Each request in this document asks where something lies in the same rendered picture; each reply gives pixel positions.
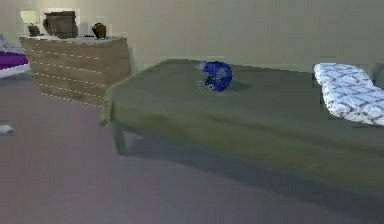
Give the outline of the blue ball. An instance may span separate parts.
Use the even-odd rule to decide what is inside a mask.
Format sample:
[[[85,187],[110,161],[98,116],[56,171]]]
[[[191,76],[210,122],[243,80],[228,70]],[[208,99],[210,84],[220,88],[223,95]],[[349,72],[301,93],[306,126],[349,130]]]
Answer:
[[[214,92],[223,92],[232,82],[233,72],[229,64],[220,61],[206,61],[199,63],[196,68],[205,75],[197,85]]]

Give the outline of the olive green bed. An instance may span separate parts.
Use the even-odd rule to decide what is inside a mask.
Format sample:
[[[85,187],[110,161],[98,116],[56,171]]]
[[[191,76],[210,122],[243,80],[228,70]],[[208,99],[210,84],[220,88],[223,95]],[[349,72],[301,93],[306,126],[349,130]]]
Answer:
[[[270,170],[384,203],[384,127],[332,116],[307,72],[235,65],[222,92],[202,88],[195,60],[168,59],[112,85],[100,122],[197,146],[258,172]]]

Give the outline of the dark brown round vase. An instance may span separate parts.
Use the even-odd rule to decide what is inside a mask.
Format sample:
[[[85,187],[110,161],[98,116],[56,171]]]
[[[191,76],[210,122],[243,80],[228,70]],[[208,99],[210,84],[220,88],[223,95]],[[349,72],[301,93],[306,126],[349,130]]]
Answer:
[[[97,39],[106,37],[106,26],[102,23],[96,23],[92,26],[92,31]]]

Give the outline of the wooden chest of drawers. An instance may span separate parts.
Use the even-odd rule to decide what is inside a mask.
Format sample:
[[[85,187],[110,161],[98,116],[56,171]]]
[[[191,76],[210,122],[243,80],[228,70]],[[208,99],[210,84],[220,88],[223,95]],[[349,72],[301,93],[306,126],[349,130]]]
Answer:
[[[44,95],[100,107],[107,89],[131,75],[122,37],[22,37],[20,43]]]

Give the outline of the brown box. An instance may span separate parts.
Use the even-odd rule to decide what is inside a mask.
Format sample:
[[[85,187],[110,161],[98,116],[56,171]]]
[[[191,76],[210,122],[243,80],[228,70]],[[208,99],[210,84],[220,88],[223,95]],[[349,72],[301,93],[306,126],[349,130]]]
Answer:
[[[45,16],[43,27],[49,35],[60,39],[76,38],[78,36],[74,11],[50,12],[46,13]]]

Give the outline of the white checked pillow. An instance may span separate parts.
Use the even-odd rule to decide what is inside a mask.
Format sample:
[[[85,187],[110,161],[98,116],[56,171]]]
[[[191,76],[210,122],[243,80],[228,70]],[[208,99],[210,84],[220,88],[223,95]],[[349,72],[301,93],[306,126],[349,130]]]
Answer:
[[[348,121],[384,126],[384,90],[359,67],[339,63],[314,66],[329,113]]]

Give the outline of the pale shade table lamp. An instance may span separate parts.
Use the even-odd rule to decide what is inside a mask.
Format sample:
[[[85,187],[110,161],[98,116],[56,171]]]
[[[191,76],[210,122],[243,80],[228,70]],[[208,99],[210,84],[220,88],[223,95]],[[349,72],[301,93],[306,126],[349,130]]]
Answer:
[[[40,35],[40,30],[38,27],[39,23],[39,16],[37,15],[36,11],[21,11],[20,12],[21,19],[24,24],[27,25],[29,30],[29,36],[30,37],[37,37]]]

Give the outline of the purple and white bed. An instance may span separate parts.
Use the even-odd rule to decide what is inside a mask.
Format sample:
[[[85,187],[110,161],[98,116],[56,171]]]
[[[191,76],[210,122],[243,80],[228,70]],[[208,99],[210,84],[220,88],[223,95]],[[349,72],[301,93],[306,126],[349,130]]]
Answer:
[[[0,34],[0,79],[30,71],[29,61],[21,47],[11,45]]]

